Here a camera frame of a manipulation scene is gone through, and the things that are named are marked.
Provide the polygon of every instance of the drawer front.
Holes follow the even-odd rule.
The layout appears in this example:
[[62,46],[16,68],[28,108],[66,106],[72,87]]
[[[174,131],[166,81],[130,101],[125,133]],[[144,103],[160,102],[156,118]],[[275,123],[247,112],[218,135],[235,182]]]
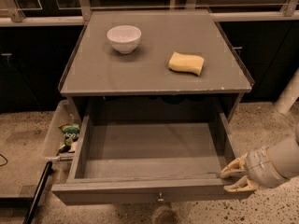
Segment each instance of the drawer front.
[[[67,182],[53,185],[53,193],[65,204],[248,197],[225,192],[223,186],[231,183],[219,178],[221,169],[235,158],[235,146],[227,119],[217,107],[214,118],[203,123],[103,124],[90,103]],[[104,113],[113,110],[105,108]]]

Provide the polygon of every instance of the white bowl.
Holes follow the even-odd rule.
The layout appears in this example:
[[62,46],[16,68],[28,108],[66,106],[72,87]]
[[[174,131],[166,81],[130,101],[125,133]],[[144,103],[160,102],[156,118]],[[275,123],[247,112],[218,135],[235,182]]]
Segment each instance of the white bowl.
[[107,38],[115,50],[129,54],[138,46],[141,31],[134,26],[116,26],[107,32]]

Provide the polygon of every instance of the white pipe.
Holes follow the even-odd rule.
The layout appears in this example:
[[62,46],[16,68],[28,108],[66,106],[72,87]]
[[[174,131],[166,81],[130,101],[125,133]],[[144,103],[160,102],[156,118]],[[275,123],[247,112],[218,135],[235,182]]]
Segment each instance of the white pipe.
[[296,102],[299,97],[299,68],[293,75],[289,84],[280,94],[278,100],[275,102],[274,106],[278,112],[286,114],[292,105]]

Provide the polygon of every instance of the open drawer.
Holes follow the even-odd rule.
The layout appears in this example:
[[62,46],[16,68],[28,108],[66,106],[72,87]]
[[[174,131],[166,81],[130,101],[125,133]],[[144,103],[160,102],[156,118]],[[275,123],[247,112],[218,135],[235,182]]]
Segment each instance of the open drawer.
[[235,155],[215,96],[93,97],[69,177],[52,191],[65,204],[245,198],[220,179]]

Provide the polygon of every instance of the speckled floor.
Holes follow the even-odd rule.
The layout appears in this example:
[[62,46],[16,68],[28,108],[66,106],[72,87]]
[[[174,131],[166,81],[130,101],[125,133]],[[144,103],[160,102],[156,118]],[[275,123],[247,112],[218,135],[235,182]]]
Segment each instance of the speckled floor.
[[[45,161],[43,140],[53,112],[0,115],[0,153],[8,164],[0,167],[0,195],[33,195]],[[274,145],[299,123],[299,104],[286,114],[271,103],[240,104],[231,122],[240,152]],[[36,210],[34,223],[152,223],[160,206],[149,204],[107,204],[65,206],[50,192],[50,178]],[[259,190],[245,200],[170,203],[179,223],[299,223],[299,178],[276,188]],[[0,223],[22,223],[24,211],[0,209]]]

